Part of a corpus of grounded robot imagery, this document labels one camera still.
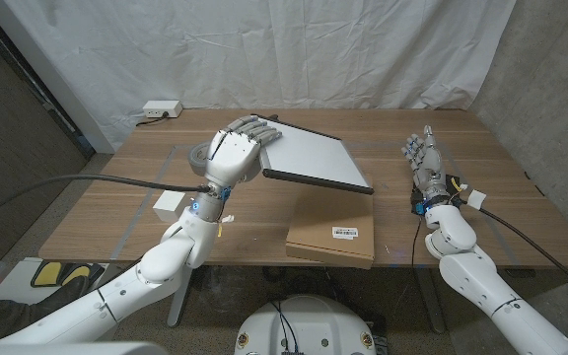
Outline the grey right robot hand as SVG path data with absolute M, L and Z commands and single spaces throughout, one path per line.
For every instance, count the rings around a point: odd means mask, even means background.
M 431 204 L 448 201 L 446 172 L 436 146 L 432 127 L 425 125 L 423 134 L 411 134 L 401 153 L 413 171 L 413 183 Z

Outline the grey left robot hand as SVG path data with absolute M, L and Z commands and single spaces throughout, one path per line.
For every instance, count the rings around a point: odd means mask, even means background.
M 221 187 L 250 181 L 262 170 L 260 151 L 282 133 L 256 115 L 242 116 L 212 139 L 206 154 L 205 177 Z

